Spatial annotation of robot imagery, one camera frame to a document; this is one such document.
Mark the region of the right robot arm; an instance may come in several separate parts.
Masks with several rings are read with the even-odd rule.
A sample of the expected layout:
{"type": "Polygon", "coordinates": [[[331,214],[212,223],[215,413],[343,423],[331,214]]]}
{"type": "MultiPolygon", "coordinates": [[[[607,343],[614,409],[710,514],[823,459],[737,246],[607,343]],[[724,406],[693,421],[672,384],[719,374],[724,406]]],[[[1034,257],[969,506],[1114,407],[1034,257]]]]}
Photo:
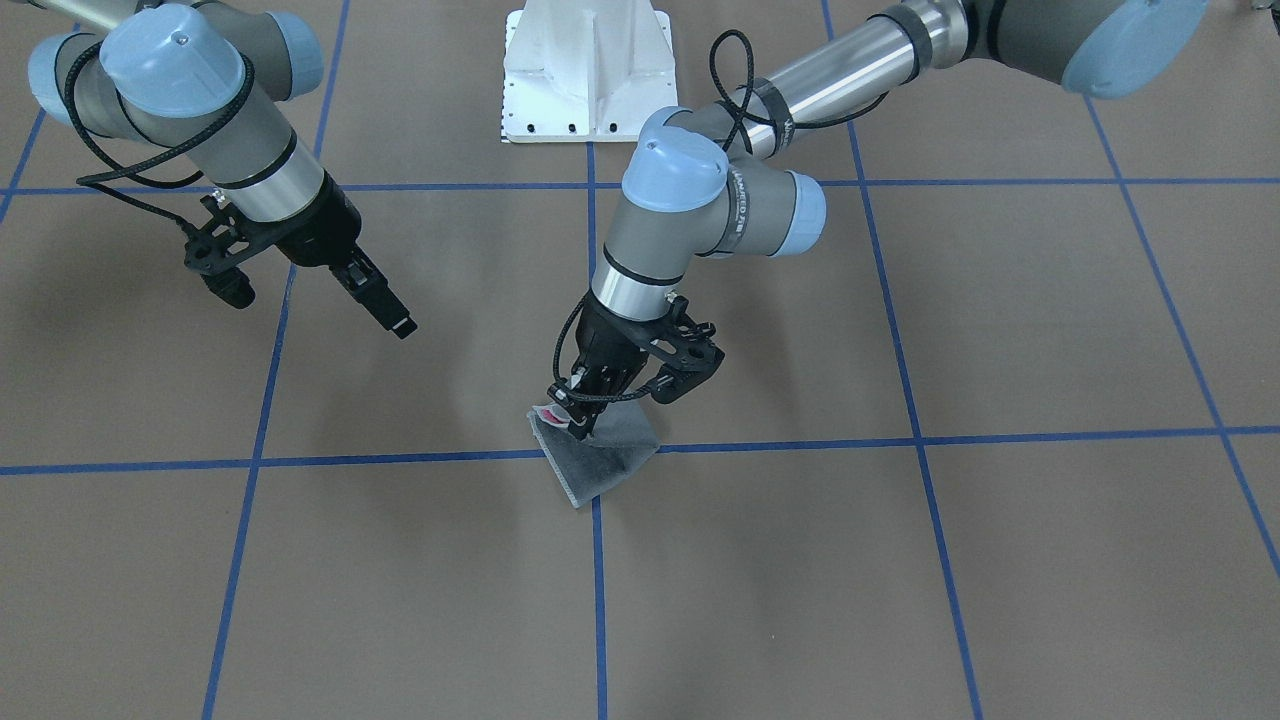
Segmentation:
{"type": "Polygon", "coordinates": [[[163,190],[146,170],[187,158],[207,181],[186,266],[223,302],[255,292],[241,264],[276,249],[297,266],[325,266],[383,328],[404,338],[416,323],[357,240],[362,219],[301,140],[279,104],[312,92],[324,73],[312,28],[288,12],[241,12],[223,1],[49,1],[82,31],[38,44],[29,90],[106,167],[79,184],[114,195],[128,179],[163,190]]]}

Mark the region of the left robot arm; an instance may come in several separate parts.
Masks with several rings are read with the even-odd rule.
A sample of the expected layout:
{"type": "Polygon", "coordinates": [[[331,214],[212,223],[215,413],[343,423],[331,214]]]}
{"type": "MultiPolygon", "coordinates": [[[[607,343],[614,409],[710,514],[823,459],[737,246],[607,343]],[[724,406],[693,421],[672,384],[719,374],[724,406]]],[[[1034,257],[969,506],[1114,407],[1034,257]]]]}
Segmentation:
{"type": "Polygon", "coordinates": [[[689,316],[678,286],[695,258],[799,255],[818,241],[820,186],[767,165],[797,138],[972,58],[1124,97],[1170,65],[1206,12],[1204,1],[900,1],[774,73],[749,69],[710,106],[654,111],[570,316],[579,355],[532,419],[586,439],[611,405],[672,404],[716,373],[716,329],[689,316]]]}

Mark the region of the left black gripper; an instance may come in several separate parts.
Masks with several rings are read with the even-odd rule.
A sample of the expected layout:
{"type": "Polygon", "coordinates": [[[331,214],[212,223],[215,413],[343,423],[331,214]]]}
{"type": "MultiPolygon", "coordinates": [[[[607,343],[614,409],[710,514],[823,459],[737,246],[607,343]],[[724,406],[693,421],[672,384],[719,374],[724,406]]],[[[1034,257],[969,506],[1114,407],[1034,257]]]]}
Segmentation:
{"type": "Polygon", "coordinates": [[[548,388],[548,423],[584,441],[594,430],[607,404],[646,397],[649,387],[632,388],[648,361],[640,347],[644,322],[613,314],[593,292],[584,295],[582,314],[575,331],[579,356],[568,379],[548,388]],[[598,401],[584,400],[596,393],[598,401]]]}

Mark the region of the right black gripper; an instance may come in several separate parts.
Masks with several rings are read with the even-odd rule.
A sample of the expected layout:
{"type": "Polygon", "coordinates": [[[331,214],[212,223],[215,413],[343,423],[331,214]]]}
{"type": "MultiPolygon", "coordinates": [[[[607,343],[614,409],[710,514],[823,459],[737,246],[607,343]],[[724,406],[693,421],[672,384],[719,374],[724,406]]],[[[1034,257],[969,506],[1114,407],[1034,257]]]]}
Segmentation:
{"type": "Polygon", "coordinates": [[[356,250],[362,225],[358,209],[325,176],[316,197],[298,215],[280,223],[283,234],[276,249],[297,266],[329,266],[339,284],[383,329],[404,340],[416,332],[417,323],[370,256],[356,250]]]}

